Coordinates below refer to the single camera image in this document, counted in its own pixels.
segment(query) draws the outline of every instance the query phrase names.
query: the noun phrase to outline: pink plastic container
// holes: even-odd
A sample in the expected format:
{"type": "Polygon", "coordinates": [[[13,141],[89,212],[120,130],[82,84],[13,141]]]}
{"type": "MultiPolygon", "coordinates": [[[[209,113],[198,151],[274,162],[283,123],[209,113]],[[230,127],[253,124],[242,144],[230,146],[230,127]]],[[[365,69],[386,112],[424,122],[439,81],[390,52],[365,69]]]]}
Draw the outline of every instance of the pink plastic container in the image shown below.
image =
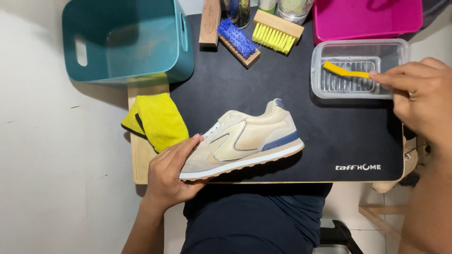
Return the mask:
{"type": "Polygon", "coordinates": [[[422,26],[422,0],[316,0],[314,43],[389,39],[422,26]]]}

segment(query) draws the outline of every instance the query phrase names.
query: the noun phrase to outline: blue bristle brush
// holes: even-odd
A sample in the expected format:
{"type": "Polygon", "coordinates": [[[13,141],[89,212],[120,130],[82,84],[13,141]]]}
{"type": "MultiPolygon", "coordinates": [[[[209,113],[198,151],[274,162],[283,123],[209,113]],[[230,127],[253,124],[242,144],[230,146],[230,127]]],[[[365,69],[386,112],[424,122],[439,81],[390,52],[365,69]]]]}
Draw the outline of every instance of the blue bristle brush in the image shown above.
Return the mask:
{"type": "Polygon", "coordinates": [[[249,68],[259,57],[260,52],[247,38],[244,31],[225,19],[218,25],[218,35],[225,46],[249,68]]]}

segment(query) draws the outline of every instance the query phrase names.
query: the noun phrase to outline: hand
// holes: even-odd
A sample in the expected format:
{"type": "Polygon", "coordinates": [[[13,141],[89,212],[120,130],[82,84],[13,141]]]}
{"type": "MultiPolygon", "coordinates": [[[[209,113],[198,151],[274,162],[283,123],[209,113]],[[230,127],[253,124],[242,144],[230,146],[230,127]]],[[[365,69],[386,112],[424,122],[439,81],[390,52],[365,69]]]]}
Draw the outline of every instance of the hand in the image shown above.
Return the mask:
{"type": "Polygon", "coordinates": [[[385,74],[369,73],[394,94],[394,114],[432,147],[452,155],[452,69],[434,58],[409,62],[385,74]]]}
{"type": "Polygon", "coordinates": [[[192,199],[209,181],[186,183],[180,171],[192,149],[204,138],[199,134],[165,148],[149,162],[148,184],[142,203],[162,214],[170,207],[192,199]]]}

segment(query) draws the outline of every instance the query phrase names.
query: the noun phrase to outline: white midsole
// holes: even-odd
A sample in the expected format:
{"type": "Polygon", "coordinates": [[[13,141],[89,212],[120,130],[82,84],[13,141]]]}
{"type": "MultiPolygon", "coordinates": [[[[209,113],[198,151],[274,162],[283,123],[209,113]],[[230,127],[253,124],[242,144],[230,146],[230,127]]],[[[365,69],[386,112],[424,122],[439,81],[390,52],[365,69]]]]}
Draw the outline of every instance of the white midsole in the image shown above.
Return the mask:
{"type": "Polygon", "coordinates": [[[226,165],[223,166],[219,166],[217,168],[211,169],[211,170],[207,170],[207,171],[203,171],[203,172],[194,172],[194,173],[180,173],[179,178],[180,179],[190,179],[190,178],[201,178],[201,177],[205,177],[205,176],[209,176],[209,175],[214,175],[217,173],[221,173],[223,171],[227,171],[230,169],[234,169],[234,168],[239,168],[245,165],[249,165],[249,164],[256,164],[259,163],[261,161],[267,161],[267,160],[272,160],[272,159],[276,159],[276,158],[281,158],[286,154],[290,154],[293,153],[297,150],[300,150],[302,147],[304,146],[303,141],[300,144],[297,144],[296,146],[292,146],[289,147],[287,149],[284,149],[282,151],[276,152],[276,153],[272,153],[269,155],[264,155],[261,157],[256,157],[256,158],[252,158],[249,160],[241,160],[241,161],[236,161],[236,162],[231,162],[228,163],[226,165]]]}

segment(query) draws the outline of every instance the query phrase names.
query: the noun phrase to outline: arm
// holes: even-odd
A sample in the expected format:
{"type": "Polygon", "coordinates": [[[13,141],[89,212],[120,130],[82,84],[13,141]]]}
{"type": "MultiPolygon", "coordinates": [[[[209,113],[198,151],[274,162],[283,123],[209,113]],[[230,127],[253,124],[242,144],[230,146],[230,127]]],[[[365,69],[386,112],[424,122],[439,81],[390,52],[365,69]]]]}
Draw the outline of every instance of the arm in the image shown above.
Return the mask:
{"type": "Polygon", "coordinates": [[[399,253],[452,253],[452,69],[426,58],[370,77],[392,90],[396,116],[432,146],[405,213],[399,253]]]}
{"type": "Polygon", "coordinates": [[[163,253],[163,215],[170,207],[192,199],[208,180],[179,180],[191,150],[203,140],[199,134],[168,147],[149,162],[146,194],[122,254],[163,253]]]}

